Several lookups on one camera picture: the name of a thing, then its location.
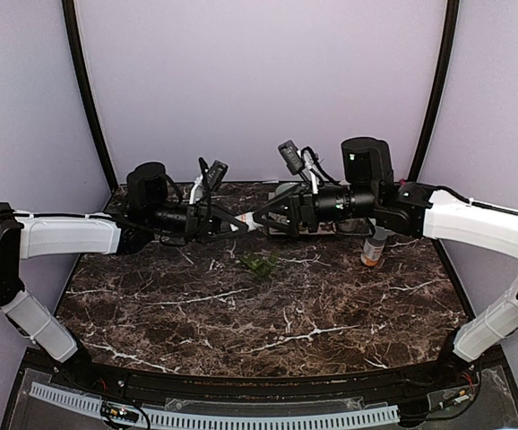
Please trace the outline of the small white pill bottle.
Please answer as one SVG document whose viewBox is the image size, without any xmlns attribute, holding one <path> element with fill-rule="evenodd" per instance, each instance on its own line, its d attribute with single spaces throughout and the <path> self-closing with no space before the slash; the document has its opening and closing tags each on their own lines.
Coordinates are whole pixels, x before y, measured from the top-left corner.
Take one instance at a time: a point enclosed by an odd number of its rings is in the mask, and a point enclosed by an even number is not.
<svg viewBox="0 0 518 430">
<path fill-rule="evenodd" d="M 260 225 L 255 222 L 254 214 L 251 211 L 239 214 L 239 215 L 237 215 L 235 217 L 235 219 L 237 219 L 238 221 L 241 221 L 242 223 L 246 224 L 248 231 L 257 230 L 260 227 Z"/>
</svg>

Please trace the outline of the green pill organizer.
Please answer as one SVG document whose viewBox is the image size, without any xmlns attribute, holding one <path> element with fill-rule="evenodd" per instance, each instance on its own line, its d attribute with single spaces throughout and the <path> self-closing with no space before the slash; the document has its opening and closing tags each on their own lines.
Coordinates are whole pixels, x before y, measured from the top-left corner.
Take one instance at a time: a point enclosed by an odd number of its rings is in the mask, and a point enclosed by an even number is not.
<svg viewBox="0 0 518 430">
<path fill-rule="evenodd" d="M 259 278 L 269 276 L 279 260 L 277 252 L 271 252 L 268 256 L 259 254 L 246 254 L 240 261 Z"/>
</svg>

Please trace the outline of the orange grey-capped pill bottle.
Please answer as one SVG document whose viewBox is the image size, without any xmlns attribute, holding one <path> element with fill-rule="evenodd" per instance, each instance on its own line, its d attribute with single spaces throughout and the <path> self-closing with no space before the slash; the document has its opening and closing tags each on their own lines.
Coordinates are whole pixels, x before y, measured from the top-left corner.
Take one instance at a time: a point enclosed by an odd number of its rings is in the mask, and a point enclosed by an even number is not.
<svg viewBox="0 0 518 430">
<path fill-rule="evenodd" d="M 375 232 L 366 238 L 360 255 L 361 262 L 367 267 L 376 266 L 381 258 L 387 239 L 384 228 L 376 227 Z"/>
</svg>

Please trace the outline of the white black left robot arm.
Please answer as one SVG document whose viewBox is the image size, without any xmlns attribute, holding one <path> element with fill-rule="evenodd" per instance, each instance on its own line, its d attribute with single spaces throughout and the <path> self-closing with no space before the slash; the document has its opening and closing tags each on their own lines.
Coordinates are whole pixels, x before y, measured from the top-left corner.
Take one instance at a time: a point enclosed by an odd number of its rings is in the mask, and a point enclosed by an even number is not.
<svg viewBox="0 0 518 430">
<path fill-rule="evenodd" d="M 212 203 L 227 165 L 199 162 L 201 174 L 188 196 L 160 162 L 136 167 L 126 178 L 126 206 L 120 213 L 31 213 L 0 202 L 0 311 L 57 363 L 80 391 L 99 382 L 78 340 L 25 287 L 19 263 L 55 254 L 135 254 L 155 237 L 172 246 L 205 243 L 255 229 L 251 213 L 232 215 Z"/>
</svg>

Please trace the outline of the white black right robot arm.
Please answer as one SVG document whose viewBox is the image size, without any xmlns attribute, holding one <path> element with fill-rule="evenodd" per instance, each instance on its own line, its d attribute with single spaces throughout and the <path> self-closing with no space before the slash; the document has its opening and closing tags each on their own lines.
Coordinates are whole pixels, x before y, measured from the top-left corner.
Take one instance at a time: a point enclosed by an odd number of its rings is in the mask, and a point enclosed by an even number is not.
<svg viewBox="0 0 518 430">
<path fill-rule="evenodd" d="M 322 223 L 374 219 L 377 226 L 408 237 L 474 245 L 518 260 L 518 210 L 466 198 L 442 185 L 397 182 L 387 142 L 372 137 L 341 144 L 346 185 L 299 183 L 277 194 L 254 221 L 289 236 L 301 227 L 316 232 Z M 464 364 L 518 329 L 518 278 L 482 315 L 446 341 L 429 380 L 447 389 L 462 377 Z"/>
</svg>

